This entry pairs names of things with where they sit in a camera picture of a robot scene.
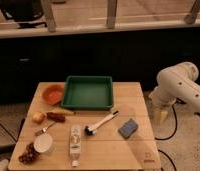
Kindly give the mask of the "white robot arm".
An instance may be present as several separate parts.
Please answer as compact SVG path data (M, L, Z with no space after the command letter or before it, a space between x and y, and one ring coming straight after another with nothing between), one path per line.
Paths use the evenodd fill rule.
M190 105L200 116L200 85L197 66L191 62L182 62L158 72L157 86L149 94L154 109L154 119L161 124L168 115L168 108L177 99Z

